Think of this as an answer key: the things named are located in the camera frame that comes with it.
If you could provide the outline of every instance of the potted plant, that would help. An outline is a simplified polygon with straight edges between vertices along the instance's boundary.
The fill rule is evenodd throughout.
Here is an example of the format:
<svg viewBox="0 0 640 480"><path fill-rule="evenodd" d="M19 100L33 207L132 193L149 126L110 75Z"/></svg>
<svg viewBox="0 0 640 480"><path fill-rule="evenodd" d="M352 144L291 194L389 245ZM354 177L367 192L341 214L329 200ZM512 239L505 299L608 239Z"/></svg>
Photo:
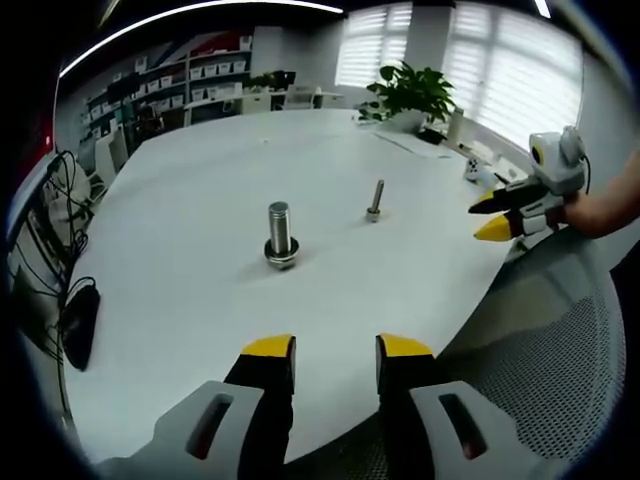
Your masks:
<svg viewBox="0 0 640 480"><path fill-rule="evenodd" d="M267 72L257 77L248 78L243 82L243 87L249 89L251 92L260 92L263 90L269 90L275 88L276 77L273 73Z"/></svg>
<svg viewBox="0 0 640 480"><path fill-rule="evenodd" d="M411 124L408 129L414 130L419 138L436 145L440 143L444 135L429 126L436 120L445 122L455 107L449 93L453 85L445 80L444 75L428 67L414 70L402 62L401 67L382 67L380 77L383 83L367 86L378 100L362 105L360 120L389 121L402 114ZM420 130L425 122L427 127Z"/></svg>

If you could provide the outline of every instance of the ceiling light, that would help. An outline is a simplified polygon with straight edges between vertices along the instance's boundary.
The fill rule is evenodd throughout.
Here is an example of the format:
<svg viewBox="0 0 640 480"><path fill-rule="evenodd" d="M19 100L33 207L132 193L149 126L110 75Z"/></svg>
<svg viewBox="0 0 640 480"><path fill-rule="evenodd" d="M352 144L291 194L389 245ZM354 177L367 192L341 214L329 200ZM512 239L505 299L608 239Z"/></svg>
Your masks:
<svg viewBox="0 0 640 480"><path fill-rule="evenodd" d="M535 0L536 7L538 7L538 12L545 18L551 18L551 14L549 13L549 7L547 7L547 2L544 0Z"/></svg>
<svg viewBox="0 0 640 480"><path fill-rule="evenodd" d="M251 3L267 3L267 4L274 4L274 5L291 5L294 7L315 8L316 10L324 10L325 12L338 13L338 14L343 12L343 10L340 8L328 7L326 5L320 5L318 3L302 2L298 0L213 0L210 2L196 3L194 5L187 5L185 7L174 8L173 10L159 13L149 18L145 18L144 20L140 20L139 22L136 22L133 25L129 25L128 27L123 28L122 30L96 43L93 47L91 47L89 50L87 50L82 55L80 55L78 58L72 61L69 65L67 65L60 72L60 78L64 77L73 68L75 68L80 62L82 62L92 53L104 47L107 43L112 42L116 38L124 35L125 33L129 33L130 31L135 30L138 27L142 27L147 23L155 22L156 20L160 20L161 18L170 17L171 15L176 15L178 13L188 12L189 10L196 10L198 8L216 7L221 5L242 5L242 4L251 4Z"/></svg>

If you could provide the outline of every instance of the green leaves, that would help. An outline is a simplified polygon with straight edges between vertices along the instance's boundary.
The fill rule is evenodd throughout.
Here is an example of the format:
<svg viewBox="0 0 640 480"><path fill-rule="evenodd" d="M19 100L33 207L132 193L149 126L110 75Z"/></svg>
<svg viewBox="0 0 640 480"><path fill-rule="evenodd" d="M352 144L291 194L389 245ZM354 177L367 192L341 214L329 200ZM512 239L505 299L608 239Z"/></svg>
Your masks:
<svg viewBox="0 0 640 480"><path fill-rule="evenodd" d="M380 76L382 77L383 80L390 82L395 72L396 72L396 67L387 65L386 67L382 67L380 69Z"/></svg>
<svg viewBox="0 0 640 480"><path fill-rule="evenodd" d="M379 101L367 102L360 109L360 119L386 120L400 112L418 110L424 112L429 122L446 121L451 107L449 89L454 88L442 72L427 67L414 70L402 62L400 67L386 65L380 69L381 82L367 86Z"/></svg>

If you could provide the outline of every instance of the human hand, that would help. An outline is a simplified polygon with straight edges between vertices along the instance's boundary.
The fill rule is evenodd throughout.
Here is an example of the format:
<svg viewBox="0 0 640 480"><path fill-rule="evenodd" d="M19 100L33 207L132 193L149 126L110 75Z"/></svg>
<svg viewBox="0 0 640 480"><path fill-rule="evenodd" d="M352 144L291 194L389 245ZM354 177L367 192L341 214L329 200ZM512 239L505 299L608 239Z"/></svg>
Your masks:
<svg viewBox="0 0 640 480"><path fill-rule="evenodd" d="M561 222L568 223L587 237L598 238L606 234L602 231L599 204L595 197L579 192L566 202L560 211Z"/></svg>

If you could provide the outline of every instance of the office chair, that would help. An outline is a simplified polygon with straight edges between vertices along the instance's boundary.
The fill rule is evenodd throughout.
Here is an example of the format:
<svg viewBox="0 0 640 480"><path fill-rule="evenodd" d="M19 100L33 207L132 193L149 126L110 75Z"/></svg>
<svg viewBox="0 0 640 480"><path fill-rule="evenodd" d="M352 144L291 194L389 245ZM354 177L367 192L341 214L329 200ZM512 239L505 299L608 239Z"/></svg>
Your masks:
<svg viewBox="0 0 640 480"><path fill-rule="evenodd" d="M624 384L624 326L595 244L570 228L506 264L438 361L507 412L535 453L575 462Z"/></svg>
<svg viewBox="0 0 640 480"><path fill-rule="evenodd" d="M284 97L283 110L305 110L313 108L315 88L306 85L289 85Z"/></svg>

